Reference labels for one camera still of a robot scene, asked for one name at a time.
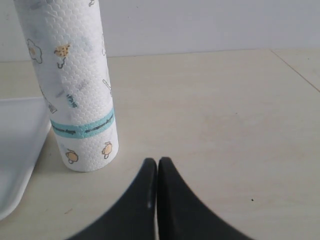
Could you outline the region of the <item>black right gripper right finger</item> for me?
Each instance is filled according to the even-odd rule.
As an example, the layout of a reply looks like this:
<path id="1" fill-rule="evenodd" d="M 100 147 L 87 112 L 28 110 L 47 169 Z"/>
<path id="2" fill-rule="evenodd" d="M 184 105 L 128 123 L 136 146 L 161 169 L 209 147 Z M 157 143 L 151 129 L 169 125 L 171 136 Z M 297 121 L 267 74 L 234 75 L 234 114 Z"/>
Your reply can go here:
<path id="1" fill-rule="evenodd" d="M 161 240 L 250 240 L 212 212 L 189 188 L 169 157 L 158 163 L 157 223 Z"/>

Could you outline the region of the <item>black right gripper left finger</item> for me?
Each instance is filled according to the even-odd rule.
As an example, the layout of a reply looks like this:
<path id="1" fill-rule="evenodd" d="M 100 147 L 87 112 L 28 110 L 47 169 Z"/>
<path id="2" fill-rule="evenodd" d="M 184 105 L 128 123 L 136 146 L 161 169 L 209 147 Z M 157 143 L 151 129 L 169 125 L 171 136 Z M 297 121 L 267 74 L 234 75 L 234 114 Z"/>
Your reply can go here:
<path id="1" fill-rule="evenodd" d="M 70 240 L 154 240 L 158 168 L 146 158 L 118 201 Z"/>

